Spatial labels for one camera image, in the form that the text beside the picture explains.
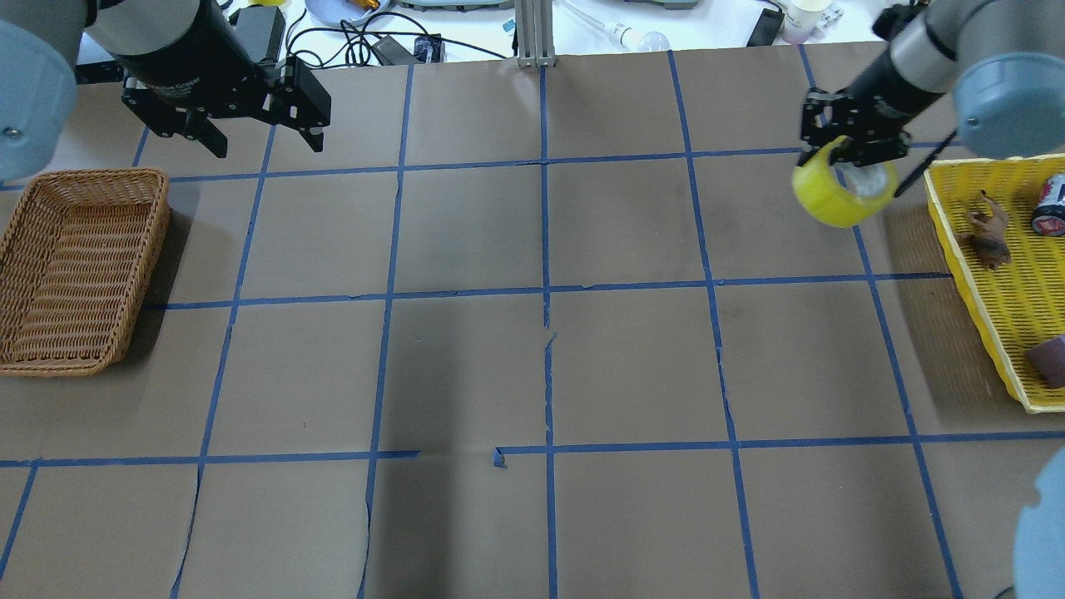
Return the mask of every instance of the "robotic arm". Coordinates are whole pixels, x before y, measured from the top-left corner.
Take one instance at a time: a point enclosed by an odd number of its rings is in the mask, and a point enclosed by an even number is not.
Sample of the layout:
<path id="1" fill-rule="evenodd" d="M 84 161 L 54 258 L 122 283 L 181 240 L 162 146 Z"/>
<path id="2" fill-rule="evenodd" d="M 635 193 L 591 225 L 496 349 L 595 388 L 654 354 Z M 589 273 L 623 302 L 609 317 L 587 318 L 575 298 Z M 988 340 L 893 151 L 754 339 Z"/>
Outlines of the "robotic arm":
<path id="1" fill-rule="evenodd" d="M 0 2 L 0 180 L 36 173 L 73 108 L 82 30 L 125 67 L 122 102 L 162 137 L 225 158 L 211 118 L 250 116 L 299 131 L 322 151 L 331 99 L 307 65 L 278 60 L 284 19 L 244 9 L 231 26 L 215 0 Z"/>
<path id="2" fill-rule="evenodd" d="M 903 128 L 951 90 L 957 134 L 978 156 L 1033 156 L 1065 142 L 1065 1 L 935 0 L 924 10 L 900 9 L 878 19 L 874 31 L 888 48 L 850 85 L 807 93 L 796 178 L 816 168 L 812 162 L 861 173 L 906 156 Z M 807 210 L 824 203 L 798 183 L 794 191 Z"/>

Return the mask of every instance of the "purple sponge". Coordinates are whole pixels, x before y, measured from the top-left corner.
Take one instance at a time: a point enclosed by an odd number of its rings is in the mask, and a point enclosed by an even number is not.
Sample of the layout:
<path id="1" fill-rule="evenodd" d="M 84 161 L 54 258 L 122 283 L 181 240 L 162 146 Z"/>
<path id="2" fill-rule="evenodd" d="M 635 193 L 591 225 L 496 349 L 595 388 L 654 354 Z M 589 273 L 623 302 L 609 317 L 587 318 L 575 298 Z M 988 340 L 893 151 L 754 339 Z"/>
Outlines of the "purple sponge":
<path id="1" fill-rule="evenodd" d="M 1065 335 L 1044 341 L 1025 353 L 1051 389 L 1065 387 Z"/>

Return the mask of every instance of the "yellow tape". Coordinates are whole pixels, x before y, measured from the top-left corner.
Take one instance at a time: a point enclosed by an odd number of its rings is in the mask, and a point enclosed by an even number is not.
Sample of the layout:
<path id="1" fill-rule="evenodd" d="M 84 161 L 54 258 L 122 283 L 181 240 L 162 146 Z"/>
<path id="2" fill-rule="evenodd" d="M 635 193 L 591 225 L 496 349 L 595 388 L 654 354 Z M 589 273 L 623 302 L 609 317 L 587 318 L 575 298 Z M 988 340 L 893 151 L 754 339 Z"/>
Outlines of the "yellow tape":
<path id="1" fill-rule="evenodd" d="M 886 183 L 875 195 L 855 195 L 840 185 L 835 169 L 829 165 L 829 156 L 845 139 L 836 137 L 791 172 L 791 191 L 799 204 L 810 216 L 840 228 L 853 227 L 879 212 L 891 201 L 899 187 L 899 175 L 890 162 L 883 165 Z"/>

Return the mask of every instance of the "black phone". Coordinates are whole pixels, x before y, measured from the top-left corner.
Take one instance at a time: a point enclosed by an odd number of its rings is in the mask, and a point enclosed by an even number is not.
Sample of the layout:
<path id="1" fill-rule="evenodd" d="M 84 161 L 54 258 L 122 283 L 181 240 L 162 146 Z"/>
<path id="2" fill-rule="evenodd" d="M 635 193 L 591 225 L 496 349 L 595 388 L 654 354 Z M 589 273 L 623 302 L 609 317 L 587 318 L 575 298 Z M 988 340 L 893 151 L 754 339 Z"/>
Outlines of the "black phone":
<path id="1" fill-rule="evenodd" d="M 758 17 L 758 22 L 754 23 L 754 31 L 751 32 L 751 38 L 747 41 L 747 47 L 772 46 L 783 25 L 783 12 L 763 9 L 761 16 Z"/>

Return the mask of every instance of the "yellow object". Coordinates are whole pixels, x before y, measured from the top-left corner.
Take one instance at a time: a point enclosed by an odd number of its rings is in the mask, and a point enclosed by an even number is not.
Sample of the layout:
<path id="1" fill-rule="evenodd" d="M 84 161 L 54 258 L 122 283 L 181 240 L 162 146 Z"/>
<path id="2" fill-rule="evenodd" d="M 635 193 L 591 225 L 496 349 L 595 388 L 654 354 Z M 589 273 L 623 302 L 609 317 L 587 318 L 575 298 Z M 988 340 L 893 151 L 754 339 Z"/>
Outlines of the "yellow object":
<path id="1" fill-rule="evenodd" d="M 1013 160 L 936 162 L 924 174 L 929 210 L 957 290 L 980 329 L 1010 394 L 1029 414 L 1065 411 L 1065 389 L 1050 389 L 1025 352 L 1065 333 L 1065 240 L 1030 226 L 1043 183 L 1065 172 L 1065 155 Z M 980 190 L 1010 213 L 1005 230 L 1012 264 L 983 268 L 954 239 L 970 232 L 967 213 L 985 211 Z"/>
<path id="2" fill-rule="evenodd" d="M 874 195 L 856 195 L 839 184 L 835 167 L 829 165 L 833 148 L 846 137 L 836 137 L 814 158 L 791 172 L 791 191 L 809 215 L 833 227 L 853 227 L 882 210 L 895 197 L 899 175 L 891 163 L 883 165 L 886 180 Z"/>

